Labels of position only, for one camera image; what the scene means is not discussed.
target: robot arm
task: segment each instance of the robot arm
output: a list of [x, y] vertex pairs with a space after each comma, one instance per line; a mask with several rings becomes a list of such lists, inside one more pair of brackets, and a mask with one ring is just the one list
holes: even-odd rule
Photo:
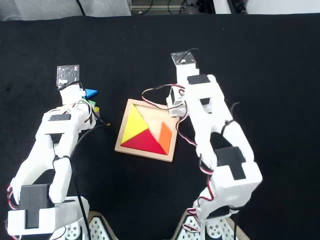
[[[207, 187], [194, 201], [193, 207], [200, 221], [207, 218], [230, 216], [237, 213], [250, 199], [253, 190], [262, 181], [254, 153], [225, 103], [224, 94], [213, 75], [199, 75], [191, 53], [171, 54], [176, 65], [177, 84], [183, 94], [172, 87], [166, 102], [171, 116], [189, 115], [194, 128], [196, 153], [208, 168]], [[221, 134], [231, 147], [214, 151], [212, 133]]]
[[[58, 75], [63, 76], [58, 87], [73, 83], [79, 79], [79, 66], [58, 67]], [[32, 150], [10, 183], [19, 204], [19, 210], [8, 212], [7, 228], [12, 236], [52, 233], [83, 218], [78, 199], [67, 197], [72, 176], [70, 156], [79, 133], [92, 129], [96, 119], [79, 83], [70, 84], [60, 94], [64, 105], [43, 115]], [[33, 184], [49, 169], [55, 170], [51, 184]], [[81, 199], [88, 214], [88, 201]]]

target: yellow triangle piece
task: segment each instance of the yellow triangle piece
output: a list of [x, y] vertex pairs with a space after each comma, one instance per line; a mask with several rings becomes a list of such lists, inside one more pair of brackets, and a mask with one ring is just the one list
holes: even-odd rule
[[129, 116], [126, 120], [124, 133], [122, 136], [121, 144], [148, 129], [148, 125], [143, 117], [138, 112], [134, 104], [131, 105]]

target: black cloth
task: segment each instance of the black cloth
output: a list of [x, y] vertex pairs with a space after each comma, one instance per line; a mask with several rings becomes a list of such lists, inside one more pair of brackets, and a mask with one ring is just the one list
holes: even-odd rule
[[[99, 91], [92, 99], [111, 122], [76, 151], [80, 193], [119, 239], [170, 238], [206, 186], [195, 148], [178, 137], [168, 163], [114, 147], [128, 98], [176, 83], [170, 53], [199, 48], [193, 55], [200, 73], [214, 74], [226, 100], [240, 102], [233, 116], [263, 176], [239, 214], [240, 227], [253, 240], [319, 238], [319, 24], [319, 14], [0, 22], [0, 222], [7, 217], [6, 186], [44, 112], [61, 105], [56, 67], [80, 64], [83, 85]], [[148, 97], [164, 104], [168, 93]], [[189, 121], [181, 131], [194, 136]]]

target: cable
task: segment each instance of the cable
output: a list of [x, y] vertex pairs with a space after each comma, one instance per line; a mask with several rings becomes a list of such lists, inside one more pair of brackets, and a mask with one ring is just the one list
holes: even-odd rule
[[[58, 91], [61, 91], [61, 90], [66, 89], [67, 87], [69, 87], [69, 86], [71, 86], [71, 85], [74, 85], [74, 84], [79, 84], [80, 87], [82, 88], [82, 90], [85, 91], [85, 88], [84, 88], [84, 86], [83, 86], [82, 81], [69, 82], [68, 84], [65, 84], [65, 85], [59, 87], [57, 90], [58, 90]], [[103, 123], [104, 125], [107, 125], [107, 126], [110, 125], [110, 123], [106, 123], [105, 121], [103, 121], [102, 118], [101, 118], [100, 116], [98, 116], [97, 113], [96, 113], [94, 110], [92, 111], [92, 114], [95, 116], [96, 119], [98, 119], [98, 120], [99, 120], [101, 123]]]
[[211, 186], [210, 186], [210, 175], [208, 175], [207, 176], [207, 180], [206, 180], [206, 186], [207, 186], [207, 188], [208, 188], [208, 190], [209, 190], [209, 194], [210, 194], [210, 197], [211, 197], [211, 199], [210, 198], [208, 198], [208, 197], [206, 197], [206, 196], [199, 196], [198, 198], [197, 198], [197, 203], [198, 203], [198, 207], [200, 206], [200, 203], [199, 203], [199, 200], [200, 199], [204, 199], [204, 200], [207, 200], [208, 202], [211, 202], [211, 201], [213, 201], [214, 199], [215, 199], [215, 196], [214, 196], [214, 194], [213, 194], [213, 192], [212, 192], [212, 189], [211, 189]]
[[50, 239], [50, 238], [54, 235], [54, 233], [52, 233], [51, 236], [48, 238], [48, 240], [58, 240], [58, 239], [61, 238], [63, 235], [65, 235], [66, 231], [67, 231], [67, 228], [66, 228], [66, 226], [64, 226], [64, 232], [63, 232], [60, 236], [58, 236], [58, 237], [56, 237], [56, 238], [54, 238], [54, 239]]
[[83, 85], [82, 85], [82, 81], [72, 81], [72, 82], [69, 82], [69, 83], [67, 83], [67, 84], [65, 84], [65, 85], [62, 85], [62, 86], [59, 87], [57, 90], [58, 90], [58, 91], [61, 91], [61, 90], [66, 89], [67, 87], [69, 87], [69, 86], [71, 86], [71, 85], [74, 85], [74, 84], [79, 84], [80, 87], [81, 87], [82, 89], [84, 89], [84, 87], [83, 87]]
[[76, 1], [76, 3], [79, 5], [79, 8], [80, 8], [80, 10], [81, 10], [82, 15], [85, 16], [86, 13], [85, 13], [85, 11], [84, 11], [84, 8], [82, 7], [82, 4], [81, 4], [80, 0], [75, 0], [75, 1]]
[[181, 64], [181, 61], [183, 59], [185, 59], [185, 57], [188, 55], [188, 53], [190, 53], [191, 51], [200, 51], [199, 48], [193, 47], [188, 49], [187, 51], [184, 52], [184, 54], [182, 55], [182, 57], [179, 59], [179, 61], [177, 62], [177, 64]]
[[73, 156], [74, 156], [74, 153], [75, 153], [76, 148], [79, 146], [79, 144], [82, 142], [82, 140], [83, 140], [88, 134], [90, 134], [91, 132], [93, 132], [94, 130], [96, 130], [96, 129], [98, 129], [98, 128], [106, 127], [106, 126], [107, 126], [106, 124], [102, 124], [102, 125], [99, 125], [99, 126], [95, 126], [94, 128], [89, 129], [88, 131], [86, 131], [86, 132], [80, 137], [80, 139], [78, 140], [78, 142], [74, 145], [74, 148], [73, 148], [72, 153], [70, 154], [70, 157], [69, 157], [69, 156], [66, 156], [66, 155], [62, 157], [62, 158], [68, 158], [69, 161], [70, 161], [70, 166], [71, 166], [71, 170], [72, 170], [72, 175], [71, 175], [71, 177], [72, 177], [72, 181], [73, 181], [73, 184], [74, 184], [74, 187], [75, 187], [76, 196], [77, 196], [78, 201], [79, 201], [79, 205], [80, 205], [80, 208], [81, 208], [81, 212], [82, 212], [82, 216], [83, 216], [83, 220], [84, 220], [84, 223], [85, 223], [85, 226], [86, 226], [86, 230], [87, 230], [87, 233], [88, 233], [88, 238], [89, 238], [89, 240], [91, 240], [89, 223], [88, 223], [88, 219], [87, 219], [87, 216], [86, 216], [86, 211], [85, 211], [85, 208], [84, 208], [84, 204], [83, 204], [83, 202], [82, 202], [81, 195], [80, 195], [80, 192], [79, 192], [78, 183], [77, 183], [77, 177], [76, 177], [76, 171], [75, 171], [74, 166], [73, 166], [73, 163], [72, 163], [72, 158], [73, 158]]
[[230, 107], [230, 114], [232, 117], [234, 117], [234, 109], [235, 109], [235, 106], [237, 106], [238, 104], [240, 104], [240, 102], [235, 102], [234, 104], [231, 105]]
[[171, 1], [172, 1], [172, 0], [168, 0], [168, 12], [169, 12], [170, 14], [172, 14], [172, 11], [170, 10], [170, 3], [171, 3]]
[[233, 240], [237, 240], [238, 214], [239, 214], [239, 212], [234, 215]]
[[175, 83], [171, 83], [171, 84], [165, 84], [165, 85], [161, 85], [161, 86], [157, 86], [155, 88], [149, 88], [149, 89], [146, 89], [144, 90], [142, 93], [141, 93], [141, 98], [143, 101], [145, 101], [147, 104], [150, 104], [158, 109], [162, 109], [162, 110], [169, 110], [169, 109], [175, 109], [177, 107], [180, 107], [183, 105], [183, 103], [181, 102], [180, 104], [177, 104], [177, 105], [174, 105], [172, 107], [161, 107], [161, 106], [158, 106], [156, 103], [154, 103], [153, 101], [149, 101], [147, 100], [145, 97], [144, 97], [144, 94], [146, 92], [149, 92], [149, 91], [153, 91], [153, 90], [158, 90], [158, 89], [161, 89], [161, 88], [164, 88], [164, 87], [167, 87], [167, 86], [171, 86], [171, 87], [177, 87], [177, 88], [180, 88], [180, 89], [184, 89], [185, 87], [179, 85], [179, 84], [175, 84]]
[[186, 140], [189, 144], [193, 145], [193, 146], [197, 146], [195, 141], [192, 141], [190, 138], [186, 137], [185, 135], [183, 135], [180, 131], [179, 131], [179, 125], [180, 123], [182, 123], [184, 120], [186, 120], [186, 118], [188, 117], [188, 108], [187, 108], [187, 103], [185, 104], [185, 114], [183, 115], [182, 118], [179, 119], [179, 121], [175, 124], [175, 129], [178, 132], [178, 134], [180, 135], [180, 137], [182, 137], [184, 140]]
[[145, 11], [143, 11], [143, 12], [140, 12], [140, 13], [131, 13], [132, 15], [144, 15], [144, 14], [146, 14], [147, 12], [149, 12], [150, 11], [150, 9], [153, 7], [153, 5], [154, 5], [154, 3], [155, 3], [155, 0], [151, 0], [151, 2], [150, 2], [150, 6], [149, 6], [149, 8], [147, 9], [147, 10], [145, 10]]
[[110, 123], [103, 121], [102, 118], [101, 118], [100, 116], [98, 116], [97, 113], [96, 113], [94, 110], [92, 111], [92, 114], [93, 114], [93, 115], [95, 116], [95, 118], [98, 119], [101, 123], [103, 123], [103, 124], [106, 125], [106, 126], [110, 126]]
[[205, 169], [204, 167], [202, 167], [201, 163], [202, 163], [202, 155], [200, 154], [200, 157], [199, 157], [199, 168], [200, 168], [201, 172], [203, 172], [204, 174], [207, 174], [207, 175], [214, 174], [214, 171], [212, 171], [211, 169]]
[[190, 225], [188, 225], [188, 224], [182, 224], [182, 228], [185, 230], [185, 231], [187, 231], [187, 232], [189, 232], [189, 233], [191, 233], [191, 234], [195, 234], [195, 233], [200, 233], [200, 230], [199, 229], [197, 229], [197, 228], [195, 228], [195, 227], [193, 227], [193, 226], [190, 226]]
[[88, 101], [85, 100], [85, 99], [82, 99], [82, 100], [77, 101], [72, 107], [77, 106], [77, 104], [78, 104], [79, 102], [85, 102], [85, 103], [87, 104], [87, 106], [89, 107], [89, 117], [84, 121], [84, 122], [86, 123], [86, 122], [88, 122], [88, 120], [91, 118], [91, 114], [92, 114], [92, 112], [94, 112], [94, 111], [93, 111], [93, 109], [92, 109], [92, 105], [90, 104], [90, 102], [88, 102]]

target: black wire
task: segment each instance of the black wire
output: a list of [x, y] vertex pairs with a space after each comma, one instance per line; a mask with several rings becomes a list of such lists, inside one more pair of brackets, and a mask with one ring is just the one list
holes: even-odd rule
[[181, 61], [183, 59], [185, 59], [185, 57], [188, 55], [188, 53], [190, 53], [191, 51], [199, 51], [199, 48], [196, 48], [196, 47], [193, 47], [193, 48], [190, 48], [188, 49], [187, 51], [184, 52], [183, 56], [179, 59], [179, 61], [177, 62], [178, 64], [181, 63]]
[[82, 4], [81, 4], [80, 0], [75, 0], [75, 1], [76, 1], [76, 3], [79, 5], [79, 8], [80, 8], [80, 10], [81, 10], [82, 15], [85, 16], [86, 13], [85, 13], [85, 11], [84, 11], [84, 8], [82, 7]]
[[182, 12], [182, 9], [184, 8], [184, 4], [185, 4], [185, 3], [188, 4], [187, 0], [183, 0], [183, 1], [182, 1], [181, 5], [180, 5], [179, 14]]
[[[61, 90], [66, 89], [67, 87], [69, 87], [69, 86], [71, 86], [71, 85], [74, 85], [74, 84], [79, 84], [80, 87], [85, 91], [85, 88], [84, 88], [84, 86], [83, 86], [82, 81], [69, 82], [68, 84], [65, 84], [65, 85], [59, 87], [57, 90], [58, 90], [58, 91], [61, 91]], [[102, 118], [101, 118], [100, 116], [98, 116], [97, 113], [96, 113], [93, 109], [92, 109], [91, 112], [92, 112], [92, 114], [96, 117], [96, 119], [98, 119], [101, 123], [103, 123], [103, 124], [105, 124], [105, 125], [109, 125], [109, 123], [106, 123], [105, 121], [103, 121]]]
[[172, 11], [170, 10], [170, 3], [171, 3], [171, 1], [172, 1], [172, 0], [168, 0], [168, 12], [169, 12], [170, 14], [172, 14]]
[[145, 10], [145, 11], [143, 11], [143, 12], [141, 12], [141, 13], [133, 13], [133, 12], [132, 12], [131, 14], [132, 14], [132, 15], [144, 15], [144, 14], [146, 14], [147, 12], [150, 11], [150, 9], [153, 7], [154, 3], [155, 3], [155, 0], [151, 0], [150, 6], [149, 6], [149, 8], [148, 8], [147, 10]]
[[233, 223], [234, 223], [234, 227], [233, 227], [233, 240], [237, 240], [237, 225], [238, 225], [238, 214], [235, 214], [234, 215], [234, 218], [233, 218]]
[[107, 126], [108, 126], [108, 123], [106, 123], [106, 124], [101, 124], [101, 125], [95, 126], [94, 128], [91, 128], [91, 129], [87, 130], [87, 131], [79, 138], [78, 142], [74, 145], [73, 151], [72, 151], [71, 154], [70, 154], [70, 159], [72, 159], [72, 157], [74, 156], [76, 148], [77, 148], [78, 145], [81, 143], [81, 141], [85, 138], [85, 136], [87, 136], [89, 133], [91, 133], [92, 131], [94, 131], [94, 130], [96, 130], [96, 129], [98, 129], [98, 128], [107, 127]]
[[83, 219], [84, 219], [84, 224], [85, 224], [85, 226], [86, 226], [86, 230], [87, 230], [87, 233], [88, 233], [88, 238], [89, 238], [89, 240], [91, 240], [89, 223], [88, 223], [88, 219], [87, 219], [87, 217], [86, 217], [86, 211], [85, 211], [85, 208], [84, 208], [84, 204], [83, 204], [83, 202], [82, 202], [81, 195], [80, 195], [80, 192], [79, 192], [78, 183], [77, 183], [77, 177], [76, 177], [76, 171], [75, 171], [74, 166], [73, 166], [73, 163], [72, 163], [72, 157], [74, 156], [75, 150], [76, 150], [76, 148], [79, 146], [79, 144], [82, 142], [82, 140], [83, 140], [88, 134], [90, 134], [90, 133], [93, 132], [94, 130], [96, 130], [96, 129], [98, 129], [98, 128], [101, 128], [101, 127], [106, 127], [106, 125], [105, 125], [105, 124], [102, 124], [102, 125], [99, 125], [99, 126], [95, 126], [94, 128], [91, 128], [91, 129], [89, 129], [88, 131], [86, 131], [86, 132], [80, 137], [80, 139], [78, 140], [78, 142], [74, 145], [74, 148], [73, 148], [72, 153], [70, 154], [70, 157], [68, 157], [68, 156], [63, 156], [63, 158], [68, 158], [69, 161], [70, 161], [71, 170], [72, 170], [72, 175], [71, 175], [71, 177], [72, 177], [72, 181], [73, 181], [73, 184], [74, 184], [74, 187], [75, 187], [76, 196], [77, 196], [78, 201], [79, 201], [79, 204], [80, 204], [80, 208], [81, 208], [81, 212], [82, 212], [82, 216], [83, 216]]
[[234, 117], [234, 109], [235, 106], [237, 106], [238, 104], [240, 104], [240, 102], [235, 102], [234, 104], [232, 104], [232, 106], [230, 107], [230, 114], [232, 117]]
[[79, 84], [80, 87], [81, 87], [82, 89], [84, 89], [84, 87], [83, 87], [83, 85], [82, 85], [82, 81], [72, 81], [72, 82], [69, 82], [69, 83], [67, 83], [67, 84], [59, 87], [57, 90], [58, 90], [58, 91], [61, 91], [61, 90], [66, 89], [67, 87], [69, 87], [69, 86], [71, 86], [71, 85], [74, 85], [74, 84]]
[[66, 226], [64, 226], [64, 232], [62, 233], [62, 235], [60, 235], [60, 236], [58, 236], [58, 237], [56, 237], [56, 238], [54, 238], [54, 239], [51, 239], [51, 240], [57, 240], [57, 239], [61, 238], [63, 235], [65, 235], [66, 231], [67, 231], [67, 228], [66, 228]]
[[100, 117], [100, 116], [98, 116], [98, 114], [94, 111], [94, 110], [92, 110], [92, 114], [96, 117], [96, 119], [98, 119], [101, 123], [103, 123], [103, 124], [105, 124], [105, 125], [110, 125], [109, 123], [106, 123], [105, 121], [103, 121], [102, 120], [102, 118]]

